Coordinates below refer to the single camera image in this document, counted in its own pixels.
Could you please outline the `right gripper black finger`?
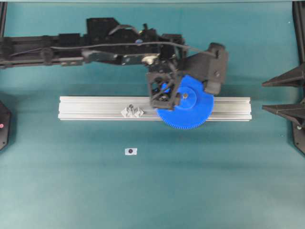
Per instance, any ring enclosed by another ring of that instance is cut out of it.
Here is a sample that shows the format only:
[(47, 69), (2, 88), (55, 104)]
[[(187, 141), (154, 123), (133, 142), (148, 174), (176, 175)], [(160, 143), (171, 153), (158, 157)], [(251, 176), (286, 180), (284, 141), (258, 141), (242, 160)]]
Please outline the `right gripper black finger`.
[(263, 105), (262, 109), (281, 116), (297, 126), (305, 125), (305, 104)]
[(276, 86), (291, 86), (291, 87), (304, 87), (305, 86), (305, 65), (301, 64), (298, 67), (285, 72), (284, 74), (274, 77), (264, 83), (263, 87), (276, 87)]

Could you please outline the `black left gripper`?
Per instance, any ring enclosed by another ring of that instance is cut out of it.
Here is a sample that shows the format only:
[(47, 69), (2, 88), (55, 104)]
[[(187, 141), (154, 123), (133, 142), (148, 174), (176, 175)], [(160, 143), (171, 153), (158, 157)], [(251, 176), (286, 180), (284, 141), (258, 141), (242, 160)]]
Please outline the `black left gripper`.
[[(147, 67), (148, 91), (150, 105), (155, 109), (174, 110), (180, 104), (178, 89), (183, 76), (179, 72), (178, 63), (186, 57), (183, 48), (185, 41), (180, 34), (162, 34), (148, 28), (137, 31), (135, 39), (136, 64)], [(216, 96), (220, 93), (222, 83), (203, 81), (203, 91)]]

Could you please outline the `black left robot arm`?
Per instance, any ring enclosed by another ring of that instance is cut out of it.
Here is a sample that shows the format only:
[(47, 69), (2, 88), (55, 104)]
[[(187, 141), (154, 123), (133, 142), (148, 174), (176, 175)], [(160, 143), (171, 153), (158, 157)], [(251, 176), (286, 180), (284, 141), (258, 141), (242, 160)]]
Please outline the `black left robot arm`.
[(195, 50), (180, 34), (159, 35), (144, 25), (138, 31), (114, 18), (89, 18), (86, 34), (3, 37), (0, 66), (75, 66), (101, 62), (113, 65), (143, 64), (155, 84), (177, 86), (189, 75), (205, 85), (204, 91), (217, 95), (225, 81), (228, 54), (225, 47), (211, 43), (206, 51)]

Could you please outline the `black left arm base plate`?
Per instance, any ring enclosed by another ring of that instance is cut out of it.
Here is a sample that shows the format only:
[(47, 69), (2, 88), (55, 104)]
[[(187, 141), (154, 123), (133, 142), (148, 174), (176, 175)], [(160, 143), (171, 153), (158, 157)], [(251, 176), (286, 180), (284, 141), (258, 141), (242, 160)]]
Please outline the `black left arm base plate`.
[(9, 141), (11, 111), (0, 102), (0, 149), (2, 150)]

